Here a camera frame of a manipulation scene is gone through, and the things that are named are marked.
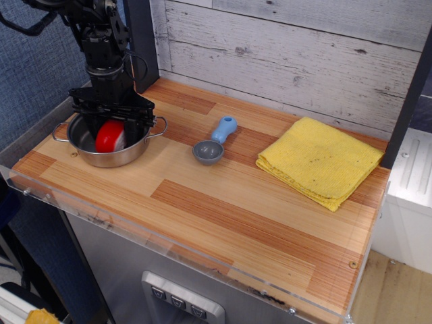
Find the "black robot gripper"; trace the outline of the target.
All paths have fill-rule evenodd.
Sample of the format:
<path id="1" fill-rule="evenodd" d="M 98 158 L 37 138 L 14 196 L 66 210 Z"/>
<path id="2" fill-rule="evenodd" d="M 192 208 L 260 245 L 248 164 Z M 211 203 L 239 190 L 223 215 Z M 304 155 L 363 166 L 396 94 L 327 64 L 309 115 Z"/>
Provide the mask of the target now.
<path id="1" fill-rule="evenodd" d="M 90 82 L 90 86 L 71 89 L 69 95 L 91 141 L 108 119 L 125 122 L 126 148 L 142 140 L 155 125 L 155 104 L 136 93 L 129 73 L 92 74 Z"/>

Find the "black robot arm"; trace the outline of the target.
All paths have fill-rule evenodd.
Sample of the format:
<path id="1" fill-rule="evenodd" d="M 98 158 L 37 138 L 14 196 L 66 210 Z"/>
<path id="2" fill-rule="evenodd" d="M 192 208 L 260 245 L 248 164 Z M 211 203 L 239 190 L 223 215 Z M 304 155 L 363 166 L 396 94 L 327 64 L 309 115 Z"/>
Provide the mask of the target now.
<path id="1" fill-rule="evenodd" d="M 108 119 L 124 123 L 127 146 L 141 140 L 155 125 L 154 104 L 135 89 L 141 80 L 134 73 L 129 50 L 130 32 L 122 22 L 116 1 L 27 1 L 43 10 L 48 18 L 61 16 L 69 26 L 85 56 L 86 73 L 91 85 L 73 88 L 69 95 L 73 108 L 96 136 Z"/>

